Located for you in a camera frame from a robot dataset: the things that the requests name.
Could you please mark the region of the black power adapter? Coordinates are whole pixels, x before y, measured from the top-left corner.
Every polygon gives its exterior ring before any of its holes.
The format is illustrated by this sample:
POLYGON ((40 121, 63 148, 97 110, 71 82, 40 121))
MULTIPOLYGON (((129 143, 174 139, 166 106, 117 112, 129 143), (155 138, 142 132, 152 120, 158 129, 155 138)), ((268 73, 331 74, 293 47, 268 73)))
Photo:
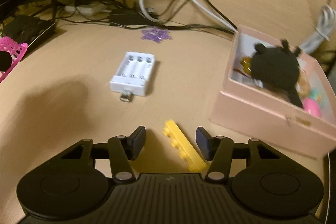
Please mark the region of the black power adapter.
POLYGON ((111 26, 140 26, 147 25, 148 21, 137 11, 128 9, 113 9, 108 20, 111 26))

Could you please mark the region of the brown chocolate balls packet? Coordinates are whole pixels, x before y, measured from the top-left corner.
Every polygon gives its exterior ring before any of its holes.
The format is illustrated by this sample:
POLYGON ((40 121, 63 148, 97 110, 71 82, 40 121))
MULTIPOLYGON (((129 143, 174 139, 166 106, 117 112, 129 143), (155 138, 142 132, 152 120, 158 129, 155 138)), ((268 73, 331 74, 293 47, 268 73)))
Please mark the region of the brown chocolate balls packet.
POLYGON ((234 68, 233 71, 240 73, 241 75, 244 75, 246 77, 251 77, 252 72, 251 72, 251 60, 252 58, 249 56, 244 56, 240 60, 240 67, 239 68, 234 68))

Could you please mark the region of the white power strip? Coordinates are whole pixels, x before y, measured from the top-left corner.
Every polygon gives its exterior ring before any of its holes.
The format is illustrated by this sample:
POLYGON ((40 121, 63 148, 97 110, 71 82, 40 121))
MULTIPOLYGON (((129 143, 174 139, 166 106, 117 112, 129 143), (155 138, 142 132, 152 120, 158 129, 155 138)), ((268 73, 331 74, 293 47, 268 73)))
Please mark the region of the white power strip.
POLYGON ((83 14, 87 16, 97 15, 101 12, 106 12, 108 6, 104 5, 100 2, 92 2, 89 5, 78 5, 75 6, 74 4, 66 5, 64 8, 65 12, 68 13, 77 13, 83 14))

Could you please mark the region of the black keyboard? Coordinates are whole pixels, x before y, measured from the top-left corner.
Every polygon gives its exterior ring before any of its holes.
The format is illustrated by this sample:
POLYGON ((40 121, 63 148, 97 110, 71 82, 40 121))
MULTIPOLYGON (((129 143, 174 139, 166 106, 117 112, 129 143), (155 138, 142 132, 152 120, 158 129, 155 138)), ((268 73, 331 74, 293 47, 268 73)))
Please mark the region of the black keyboard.
POLYGON ((18 15, 2 29, 2 34, 18 44, 27 44, 26 55, 41 46, 56 29, 55 22, 34 16, 18 15))

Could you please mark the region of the yellow lego brick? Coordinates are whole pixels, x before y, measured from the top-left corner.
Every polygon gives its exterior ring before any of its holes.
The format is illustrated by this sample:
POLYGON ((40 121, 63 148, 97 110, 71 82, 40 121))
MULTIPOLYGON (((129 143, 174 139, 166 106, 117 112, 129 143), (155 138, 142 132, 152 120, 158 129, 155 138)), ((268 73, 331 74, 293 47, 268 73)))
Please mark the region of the yellow lego brick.
POLYGON ((191 172, 203 172, 207 169, 206 162, 188 141, 175 121, 172 119, 166 121, 163 133, 170 139, 171 146, 178 150, 180 158, 187 162, 188 169, 191 172))

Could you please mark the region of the white battery charger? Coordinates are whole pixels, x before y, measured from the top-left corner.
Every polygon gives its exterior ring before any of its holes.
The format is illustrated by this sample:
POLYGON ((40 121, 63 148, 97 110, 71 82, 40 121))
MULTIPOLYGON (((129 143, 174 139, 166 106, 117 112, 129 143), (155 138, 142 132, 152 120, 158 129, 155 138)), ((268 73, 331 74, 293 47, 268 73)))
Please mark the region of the white battery charger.
POLYGON ((111 91, 120 93, 122 102, 130 102, 134 96, 146 96, 154 66, 154 55, 127 52, 109 82, 111 91))

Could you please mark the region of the black plush toy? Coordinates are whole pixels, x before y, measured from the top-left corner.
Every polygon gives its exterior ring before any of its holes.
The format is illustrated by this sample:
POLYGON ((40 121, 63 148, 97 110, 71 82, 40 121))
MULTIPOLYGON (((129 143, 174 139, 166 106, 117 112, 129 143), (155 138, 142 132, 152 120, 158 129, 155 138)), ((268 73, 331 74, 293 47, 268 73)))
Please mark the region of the black plush toy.
POLYGON ((282 39, 277 47, 266 47, 262 43, 254 45, 255 53, 251 60, 251 76, 263 84, 285 92, 290 103, 303 108, 296 90, 300 66, 297 57, 301 49, 290 50, 288 40, 282 39))

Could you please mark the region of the purple snowflake ornament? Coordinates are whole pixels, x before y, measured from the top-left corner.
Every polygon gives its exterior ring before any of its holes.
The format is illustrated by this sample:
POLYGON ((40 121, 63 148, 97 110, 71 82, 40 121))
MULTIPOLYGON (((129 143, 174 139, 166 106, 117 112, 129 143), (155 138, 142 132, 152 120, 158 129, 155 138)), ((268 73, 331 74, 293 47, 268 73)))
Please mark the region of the purple snowflake ornament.
POLYGON ((156 43, 161 43, 165 40, 172 39, 168 30, 158 27, 146 28, 143 29, 141 32, 143 40, 151 40, 156 43))

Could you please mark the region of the pink cardboard box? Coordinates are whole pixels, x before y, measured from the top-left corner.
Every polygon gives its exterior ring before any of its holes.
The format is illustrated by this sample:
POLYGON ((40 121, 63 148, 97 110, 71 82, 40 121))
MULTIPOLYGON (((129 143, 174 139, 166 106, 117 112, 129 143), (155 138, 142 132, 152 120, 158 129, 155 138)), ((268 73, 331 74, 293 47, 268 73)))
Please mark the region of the pink cardboard box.
POLYGON ((257 88, 249 78, 236 71, 243 57, 254 54, 256 43, 267 47, 281 44, 272 36, 239 26, 210 120, 301 155, 319 159, 334 151, 335 94, 317 60, 306 53, 298 58, 311 87, 322 97, 320 117, 257 88))

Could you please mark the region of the packaged bread snack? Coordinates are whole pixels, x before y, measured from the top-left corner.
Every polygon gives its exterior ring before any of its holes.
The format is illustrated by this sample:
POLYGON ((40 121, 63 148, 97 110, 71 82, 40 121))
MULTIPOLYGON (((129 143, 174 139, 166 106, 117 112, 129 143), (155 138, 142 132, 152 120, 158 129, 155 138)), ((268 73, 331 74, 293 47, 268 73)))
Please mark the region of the packaged bread snack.
POLYGON ((309 78, 303 69, 299 70, 299 78, 296 83, 296 91, 300 97, 307 97, 311 91, 309 78))

